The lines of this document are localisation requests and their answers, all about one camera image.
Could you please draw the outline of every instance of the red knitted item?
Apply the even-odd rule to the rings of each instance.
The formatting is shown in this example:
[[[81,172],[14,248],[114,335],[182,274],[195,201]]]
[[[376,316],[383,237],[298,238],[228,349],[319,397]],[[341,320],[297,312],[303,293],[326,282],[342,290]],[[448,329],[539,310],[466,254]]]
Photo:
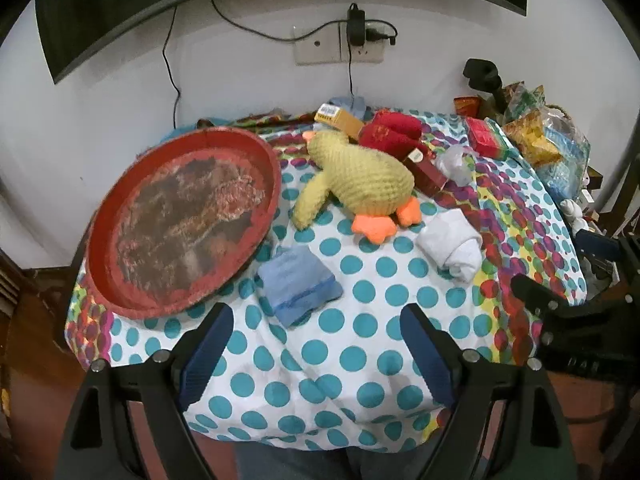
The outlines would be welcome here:
[[[415,148],[429,159],[435,158],[433,152],[420,140],[414,140],[398,133],[383,124],[366,124],[360,131],[358,144],[385,152],[398,160],[404,160]]]
[[[413,140],[420,140],[424,128],[424,125],[415,117],[401,114],[400,112],[390,112],[389,110],[377,111],[371,123],[387,126]]]

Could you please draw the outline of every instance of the duck's head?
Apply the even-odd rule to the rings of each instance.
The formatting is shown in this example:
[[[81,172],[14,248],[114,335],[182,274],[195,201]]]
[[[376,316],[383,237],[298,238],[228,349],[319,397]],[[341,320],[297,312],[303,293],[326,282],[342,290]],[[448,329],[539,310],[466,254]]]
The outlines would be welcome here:
[[[306,140],[306,150],[313,161],[323,167],[323,158],[331,148],[349,143],[347,134],[338,130],[320,130],[319,132],[304,132],[303,139]]]

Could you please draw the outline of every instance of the clear plastic bag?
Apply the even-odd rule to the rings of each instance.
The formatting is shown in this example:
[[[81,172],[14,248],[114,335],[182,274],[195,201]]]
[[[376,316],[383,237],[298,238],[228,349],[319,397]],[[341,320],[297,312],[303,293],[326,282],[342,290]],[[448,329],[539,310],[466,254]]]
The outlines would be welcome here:
[[[470,147],[454,144],[436,157],[435,166],[440,173],[453,180],[459,187],[468,186],[474,174],[469,167],[469,157],[465,155],[471,153],[473,150]]]
[[[540,112],[545,137],[558,148],[562,160],[542,166],[536,173],[554,202],[576,200],[589,162],[591,145],[564,110],[543,107]]]

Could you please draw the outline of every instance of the wall socket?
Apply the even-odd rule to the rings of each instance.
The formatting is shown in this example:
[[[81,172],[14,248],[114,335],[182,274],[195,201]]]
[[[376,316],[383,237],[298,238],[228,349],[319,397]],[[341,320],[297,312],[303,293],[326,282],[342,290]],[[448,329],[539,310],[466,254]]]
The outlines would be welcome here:
[[[302,36],[312,28],[293,27],[291,37]],[[380,63],[385,59],[385,41],[367,41],[363,46],[351,47],[351,62]],[[293,44],[293,56],[298,65],[347,63],[347,24],[336,23],[321,28],[305,40]]]

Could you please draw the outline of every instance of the duck's orange foot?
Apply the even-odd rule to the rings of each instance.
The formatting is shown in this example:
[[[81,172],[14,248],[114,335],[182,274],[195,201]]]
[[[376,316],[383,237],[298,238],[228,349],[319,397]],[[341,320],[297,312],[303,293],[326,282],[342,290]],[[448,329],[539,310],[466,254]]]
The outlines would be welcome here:
[[[398,222],[402,227],[419,224],[422,222],[422,212],[420,211],[420,202],[415,196],[412,196],[404,205],[396,210]]]
[[[356,215],[351,230],[365,235],[372,244],[381,245],[386,237],[398,232],[398,227],[388,216]]]

